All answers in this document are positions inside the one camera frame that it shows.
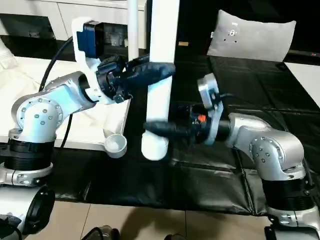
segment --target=small white cup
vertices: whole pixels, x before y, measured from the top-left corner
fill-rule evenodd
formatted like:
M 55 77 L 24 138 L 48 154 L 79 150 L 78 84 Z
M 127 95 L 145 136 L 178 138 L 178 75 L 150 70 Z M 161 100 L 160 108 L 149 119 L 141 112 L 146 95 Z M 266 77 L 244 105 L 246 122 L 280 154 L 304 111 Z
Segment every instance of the small white cup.
M 109 157 L 121 158 L 127 152 L 127 139 L 121 134 L 112 134 L 105 139 L 104 149 Z

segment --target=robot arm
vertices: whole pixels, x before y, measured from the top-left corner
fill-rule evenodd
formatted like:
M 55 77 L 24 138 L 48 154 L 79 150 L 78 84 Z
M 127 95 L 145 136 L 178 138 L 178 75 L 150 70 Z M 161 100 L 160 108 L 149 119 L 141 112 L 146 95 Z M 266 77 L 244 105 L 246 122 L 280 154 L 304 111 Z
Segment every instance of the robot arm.
M 188 127 L 168 122 L 147 122 L 145 128 L 162 137 L 186 137 L 212 145 L 224 141 L 254 162 L 262 180 L 271 227 L 268 240 L 320 239 L 320 216 L 303 166 L 304 148 L 293 134 L 273 129 L 256 116 L 230 113 L 221 119 L 223 106 L 213 73 L 198 81 L 203 105 L 189 112 Z
M 51 155 L 56 130 L 71 114 L 96 104 L 115 104 L 130 99 L 134 89 L 168 78 L 171 63 L 150 62 L 149 56 L 125 61 L 120 56 L 100 60 L 103 24 L 88 18 L 72 23 L 75 59 L 81 71 L 58 77 L 40 92 L 19 98 L 11 109 L 16 128 L 1 150 L 0 239 L 36 234 L 49 222 L 55 193 L 45 186 L 53 169 Z

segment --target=black table surface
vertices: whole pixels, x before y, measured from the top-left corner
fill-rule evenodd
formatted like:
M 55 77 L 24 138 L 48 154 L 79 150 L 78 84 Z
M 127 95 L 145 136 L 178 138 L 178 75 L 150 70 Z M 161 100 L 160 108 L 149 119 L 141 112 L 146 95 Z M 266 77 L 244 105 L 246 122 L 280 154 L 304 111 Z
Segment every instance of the black table surface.
M 53 50 L 50 53 L 51 50 L 44 49 L 31 54 L 20 50 L 18 41 L 4 42 L 11 45 L 17 56 L 50 58 L 54 54 Z M 62 59 L 72 61 L 72 50 Z M 213 70 L 221 92 L 261 106 L 300 139 L 318 184 L 320 109 L 284 63 L 178 52 L 175 65 L 171 103 L 201 103 L 197 79 Z M 128 141 L 124 157 L 111 159 L 102 151 L 55 149 L 61 153 L 59 158 L 52 156 L 54 170 L 48 185 L 55 190 L 58 200 L 254 216 L 266 213 L 262 183 L 254 163 L 222 142 L 187 146 L 170 141 L 164 159 L 145 159 L 141 136 L 146 103 L 147 89 L 139 89 L 131 101 L 124 129 Z M 223 104 L 225 114 L 255 115 L 279 128 L 252 104 L 234 99 L 226 99 Z

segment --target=gray pillow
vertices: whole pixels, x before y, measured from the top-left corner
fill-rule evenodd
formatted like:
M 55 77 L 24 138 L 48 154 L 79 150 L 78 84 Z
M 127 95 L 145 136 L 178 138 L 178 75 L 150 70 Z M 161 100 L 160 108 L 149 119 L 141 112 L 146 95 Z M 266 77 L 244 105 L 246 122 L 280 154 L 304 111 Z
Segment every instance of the gray pillow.
M 247 21 L 219 10 L 207 55 L 282 62 L 295 32 L 287 23 Z

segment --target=white pipe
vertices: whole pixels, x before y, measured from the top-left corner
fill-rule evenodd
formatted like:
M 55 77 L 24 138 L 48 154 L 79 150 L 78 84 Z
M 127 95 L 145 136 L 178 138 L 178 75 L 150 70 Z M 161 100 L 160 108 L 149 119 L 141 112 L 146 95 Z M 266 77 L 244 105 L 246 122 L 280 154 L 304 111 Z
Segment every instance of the white pipe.
M 139 56 L 138 0 L 128 0 L 128 56 L 129 61 Z
M 152 4 L 150 62 L 175 60 L 179 0 L 154 0 Z M 172 77 L 148 87 L 146 120 L 168 121 Z M 141 151 L 149 160 L 160 160 L 168 151 L 168 139 L 149 131 L 142 135 Z

